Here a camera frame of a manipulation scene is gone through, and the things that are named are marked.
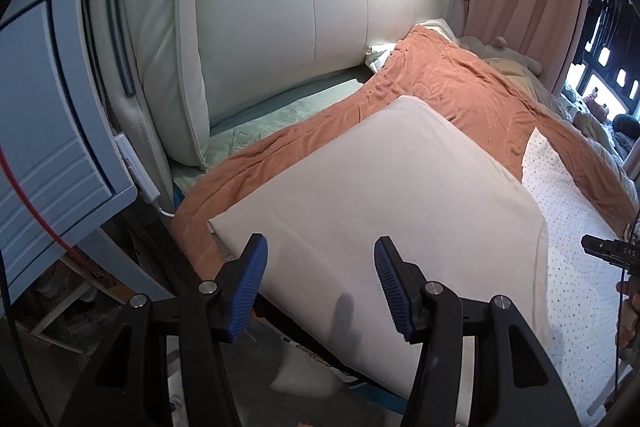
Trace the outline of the person's right hand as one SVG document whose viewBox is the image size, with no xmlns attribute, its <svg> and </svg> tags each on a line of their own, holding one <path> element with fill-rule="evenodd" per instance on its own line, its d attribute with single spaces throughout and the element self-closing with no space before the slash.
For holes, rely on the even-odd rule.
<svg viewBox="0 0 640 427">
<path fill-rule="evenodd" d="M 628 348 L 639 330 L 639 277 L 631 277 L 626 282 L 618 283 L 616 291 L 622 298 L 616 343 L 619 348 Z"/>
</svg>

